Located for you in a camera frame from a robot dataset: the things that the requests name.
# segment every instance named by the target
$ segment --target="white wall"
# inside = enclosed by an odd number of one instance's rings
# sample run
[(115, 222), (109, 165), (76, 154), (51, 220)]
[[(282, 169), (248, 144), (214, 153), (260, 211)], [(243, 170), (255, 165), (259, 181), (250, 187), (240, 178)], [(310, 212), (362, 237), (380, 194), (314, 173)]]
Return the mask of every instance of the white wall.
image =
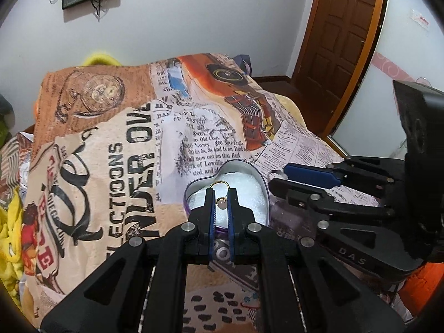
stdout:
[(302, 13), (301, 23), (297, 31), (296, 42), (294, 43), (293, 52), (291, 54), (290, 62), (288, 64), (287, 76), (291, 77), (293, 75), (294, 67), (296, 66), (297, 58), (301, 51), (302, 42), (304, 40), (308, 19), (310, 17), (311, 7), (313, 5), (313, 0), (305, 1), (304, 11)]
[[(410, 19), (411, 10), (429, 21), (425, 30)], [(444, 90), (444, 34), (422, 0), (389, 0), (377, 52), (415, 80), (424, 77)], [(334, 140), (349, 154), (388, 157), (405, 140), (391, 79), (370, 66)]]
[(255, 76), (284, 75), (306, 0), (108, 0), (100, 22), (90, 3), (18, 0), (0, 27), (0, 92), (15, 112), (12, 132), (34, 123), (47, 71), (95, 51), (125, 65), (198, 52), (249, 54)]

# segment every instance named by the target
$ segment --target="silver screw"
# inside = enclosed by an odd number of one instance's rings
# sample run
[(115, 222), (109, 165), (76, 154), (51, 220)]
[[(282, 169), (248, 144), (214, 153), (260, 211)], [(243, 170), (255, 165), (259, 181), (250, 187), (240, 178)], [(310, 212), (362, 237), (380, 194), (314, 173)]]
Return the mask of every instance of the silver screw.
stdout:
[(132, 237), (130, 239), (130, 246), (140, 246), (143, 243), (143, 239), (141, 237)]
[(327, 220), (319, 220), (317, 222), (317, 227), (319, 229), (325, 230), (329, 227), (330, 223)]
[(191, 221), (186, 221), (180, 227), (183, 231), (190, 232), (190, 231), (194, 230), (196, 226)]
[(314, 239), (310, 237), (303, 237), (301, 238), (301, 245), (305, 248), (311, 248), (314, 246)]
[(250, 223), (250, 224), (248, 224), (248, 230), (250, 232), (257, 233), (261, 229), (262, 229), (262, 227), (261, 227), (260, 224), (257, 224), (257, 223)]

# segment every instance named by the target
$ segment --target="pink stripe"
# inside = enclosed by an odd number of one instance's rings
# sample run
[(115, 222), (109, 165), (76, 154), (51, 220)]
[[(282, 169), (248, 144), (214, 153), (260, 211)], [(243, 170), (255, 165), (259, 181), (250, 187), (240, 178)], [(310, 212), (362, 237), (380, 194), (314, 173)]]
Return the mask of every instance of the pink stripe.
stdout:
[(384, 74), (386, 74), (392, 80), (412, 81), (415, 79), (402, 70), (393, 61), (387, 59), (384, 55), (376, 52), (372, 59), (372, 65), (376, 66)]

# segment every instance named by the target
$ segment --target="door panel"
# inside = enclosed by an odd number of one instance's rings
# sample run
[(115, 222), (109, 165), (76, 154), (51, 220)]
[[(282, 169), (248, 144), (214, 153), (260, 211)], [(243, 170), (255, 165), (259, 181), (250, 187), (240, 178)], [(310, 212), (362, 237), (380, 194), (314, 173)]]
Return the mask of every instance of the door panel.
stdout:
[(376, 0), (319, 0), (292, 83), (322, 108), (326, 123), (358, 63)]

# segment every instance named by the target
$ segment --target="wooden floor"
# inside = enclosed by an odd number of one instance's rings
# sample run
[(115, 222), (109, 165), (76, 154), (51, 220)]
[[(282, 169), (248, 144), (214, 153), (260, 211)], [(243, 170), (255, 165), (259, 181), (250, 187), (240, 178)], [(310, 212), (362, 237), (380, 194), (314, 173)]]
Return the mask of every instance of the wooden floor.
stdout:
[(330, 116), (326, 116), (319, 108), (319, 102), (310, 100), (309, 97), (302, 95), (298, 89), (286, 81), (261, 82), (259, 85), (264, 90), (289, 97), (301, 111), (308, 130), (316, 135), (324, 131)]

